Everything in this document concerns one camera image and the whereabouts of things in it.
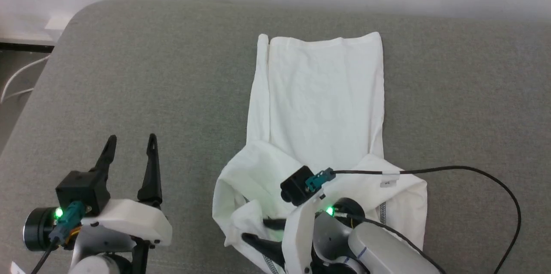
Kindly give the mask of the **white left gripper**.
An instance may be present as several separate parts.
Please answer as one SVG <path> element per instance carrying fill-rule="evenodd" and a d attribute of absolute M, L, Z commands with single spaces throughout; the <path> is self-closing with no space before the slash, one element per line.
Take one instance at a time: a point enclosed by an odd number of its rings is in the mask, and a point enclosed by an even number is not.
<path fill-rule="evenodd" d="M 89 172 L 98 172 L 108 176 L 109 168 L 115 158 L 116 135 L 110 135 L 104 148 Z M 138 190 L 137 201 L 130 199 L 110 199 L 101 213 L 95 217 L 86 217 L 81 221 L 84 226 L 99 223 L 111 231 L 149 240 L 153 244 L 169 246 L 173 238 L 173 227 L 160 208 L 163 192 L 160 177 L 159 149 L 157 136 L 149 135 L 146 147 L 148 162 L 142 187 Z"/>

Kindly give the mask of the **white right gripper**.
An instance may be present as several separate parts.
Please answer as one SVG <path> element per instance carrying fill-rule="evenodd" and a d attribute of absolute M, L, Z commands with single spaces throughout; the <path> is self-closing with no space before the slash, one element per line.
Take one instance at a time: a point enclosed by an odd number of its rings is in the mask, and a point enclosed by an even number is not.
<path fill-rule="evenodd" d="M 287 219 L 263 219 L 269 229 L 284 229 L 282 243 L 242 233 L 242 240 L 260 254 L 284 268 L 287 274 L 304 274 L 312 262 L 313 231 L 316 213 L 327 208 L 324 192 L 297 206 Z"/>

